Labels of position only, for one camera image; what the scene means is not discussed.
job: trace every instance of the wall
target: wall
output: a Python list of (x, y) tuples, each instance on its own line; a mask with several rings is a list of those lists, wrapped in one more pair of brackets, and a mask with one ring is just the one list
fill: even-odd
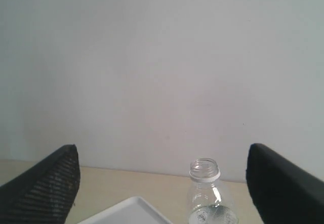
[(262, 142), (324, 179), (323, 0), (0, 0), (0, 157), (244, 181)]

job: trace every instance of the white plate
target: white plate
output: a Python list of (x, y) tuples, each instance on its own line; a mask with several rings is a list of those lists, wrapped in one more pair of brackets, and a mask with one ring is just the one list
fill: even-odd
[(79, 224), (172, 224), (142, 197), (131, 197)]

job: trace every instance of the plastic bottle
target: plastic bottle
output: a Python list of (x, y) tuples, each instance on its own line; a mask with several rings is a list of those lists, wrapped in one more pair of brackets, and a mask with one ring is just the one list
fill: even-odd
[(200, 158), (190, 165), (191, 187), (187, 197), (189, 224), (237, 224), (232, 197), (219, 180), (216, 161)]

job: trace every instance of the wooden table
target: wooden table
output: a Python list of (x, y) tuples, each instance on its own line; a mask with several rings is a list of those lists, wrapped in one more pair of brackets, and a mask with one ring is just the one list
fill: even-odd
[[(34, 162), (0, 160), (0, 185)], [(246, 184), (226, 182), (237, 207), (239, 224), (262, 223)], [(187, 224), (187, 177), (81, 167), (80, 189), (66, 220), (75, 224), (132, 196), (142, 196), (174, 224)]]

